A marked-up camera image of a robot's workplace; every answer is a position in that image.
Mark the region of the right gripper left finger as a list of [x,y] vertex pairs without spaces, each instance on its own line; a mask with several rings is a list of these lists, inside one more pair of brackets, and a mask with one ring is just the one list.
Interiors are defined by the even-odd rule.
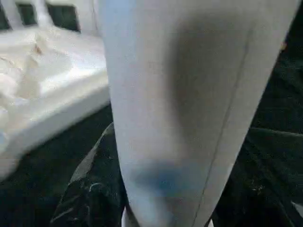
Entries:
[[119,227],[126,203],[114,124],[75,169],[50,220],[52,227]]

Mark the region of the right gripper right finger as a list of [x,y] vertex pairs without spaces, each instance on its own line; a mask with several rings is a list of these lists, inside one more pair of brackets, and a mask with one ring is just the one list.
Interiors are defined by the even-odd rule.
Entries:
[[216,227],[302,226],[303,136],[250,129],[212,220]]

